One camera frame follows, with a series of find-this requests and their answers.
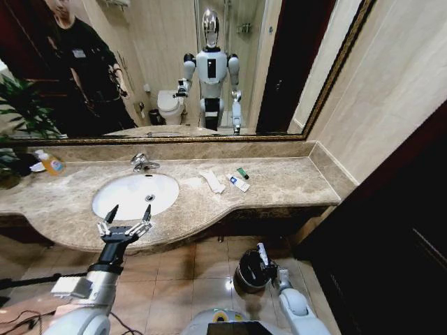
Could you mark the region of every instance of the yellow sticker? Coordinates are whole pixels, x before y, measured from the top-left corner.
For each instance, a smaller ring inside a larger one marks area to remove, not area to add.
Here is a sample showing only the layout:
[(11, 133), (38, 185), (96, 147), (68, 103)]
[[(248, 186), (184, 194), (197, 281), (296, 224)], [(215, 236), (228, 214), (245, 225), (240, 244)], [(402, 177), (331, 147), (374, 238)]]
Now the yellow sticker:
[(228, 315), (224, 311), (219, 311), (212, 317), (213, 322), (228, 322)]

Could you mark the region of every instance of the toilet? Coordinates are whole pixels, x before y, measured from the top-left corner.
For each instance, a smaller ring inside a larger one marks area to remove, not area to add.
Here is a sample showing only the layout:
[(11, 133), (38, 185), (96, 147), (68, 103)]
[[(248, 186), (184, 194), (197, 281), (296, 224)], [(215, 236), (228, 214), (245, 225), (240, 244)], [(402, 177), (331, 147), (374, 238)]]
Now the toilet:
[(159, 91), (156, 104), (160, 115), (166, 120), (166, 124), (180, 124), (184, 111), (184, 99), (174, 97), (177, 91)]

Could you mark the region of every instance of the sink drain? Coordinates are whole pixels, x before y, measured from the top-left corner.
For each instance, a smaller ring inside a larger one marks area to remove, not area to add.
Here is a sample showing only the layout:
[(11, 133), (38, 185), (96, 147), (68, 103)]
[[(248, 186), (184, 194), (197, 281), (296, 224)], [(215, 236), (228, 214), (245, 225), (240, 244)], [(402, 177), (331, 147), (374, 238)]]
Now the sink drain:
[(151, 202), (153, 199), (155, 199), (155, 195), (153, 195), (153, 194), (148, 195), (148, 196), (145, 198), (145, 200), (146, 200), (147, 202)]

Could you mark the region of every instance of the cable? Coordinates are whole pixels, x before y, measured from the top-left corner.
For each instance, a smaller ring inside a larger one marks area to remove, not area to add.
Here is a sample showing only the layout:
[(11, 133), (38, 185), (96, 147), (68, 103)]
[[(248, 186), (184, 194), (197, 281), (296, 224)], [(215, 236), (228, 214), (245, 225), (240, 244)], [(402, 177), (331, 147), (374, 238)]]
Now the cable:
[(121, 324), (121, 326), (123, 326), (124, 328), (127, 329), (127, 332), (124, 332), (124, 333), (121, 334), (121, 335), (127, 335), (127, 334), (132, 334), (132, 335), (143, 335), (142, 332), (140, 332), (140, 331), (138, 331), (138, 330), (131, 329), (130, 327), (126, 326), (126, 325), (124, 324), (124, 322), (122, 322), (122, 321), (117, 317), (117, 315), (116, 315), (115, 313), (110, 312), (110, 314), (113, 315), (113, 316), (115, 317), (115, 319), (118, 320), (118, 322)]
[(43, 333), (43, 330), (42, 330), (42, 328), (43, 328), (42, 317), (43, 317), (43, 316), (47, 316), (47, 315), (52, 315), (52, 314), (54, 314), (55, 312), (56, 312), (56, 311), (51, 311), (51, 312), (48, 312), (48, 313), (45, 313), (45, 314), (40, 314), (39, 312), (31, 311), (31, 310), (27, 309), (27, 310), (21, 312), (21, 313), (20, 313), (14, 320), (6, 321), (6, 322), (0, 322), (0, 325), (7, 325), (7, 324), (10, 324), (10, 323), (13, 323), (13, 322), (19, 320), (19, 318), (20, 318), (23, 314), (25, 314), (25, 313), (33, 313), (33, 314), (36, 314), (36, 315), (35, 315), (35, 316), (31, 316), (30, 318), (26, 318), (26, 319), (20, 321), (20, 322), (17, 323), (13, 328), (7, 330), (7, 331), (4, 332), (4, 333), (1, 333), (0, 335), (6, 335), (6, 334), (9, 334), (9, 333), (12, 332), (14, 329), (17, 329), (18, 327), (21, 327), (22, 325), (25, 325), (26, 323), (32, 321), (32, 320), (35, 319), (35, 318), (37, 318), (37, 319), (38, 319), (38, 322), (39, 322), (39, 335), (42, 335), (42, 333)]

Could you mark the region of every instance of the small trash bin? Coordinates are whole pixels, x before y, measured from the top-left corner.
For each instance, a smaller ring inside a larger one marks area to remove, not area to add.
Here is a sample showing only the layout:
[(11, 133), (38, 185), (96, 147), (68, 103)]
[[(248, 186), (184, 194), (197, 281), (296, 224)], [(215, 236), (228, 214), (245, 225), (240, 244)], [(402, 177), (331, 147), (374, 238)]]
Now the small trash bin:
[(165, 124), (165, 119), (160, 115), (159, 110), (150, 110), (149, 120), (151, 121), (151, 125), (153, 126), (160, 126), (162, 124)]
[(257, 250), (248, 250), (239, 261), (234, 279), (245, 292), (258, 292), (271, 281), (270, 276), (262, 271), (262, 263)]

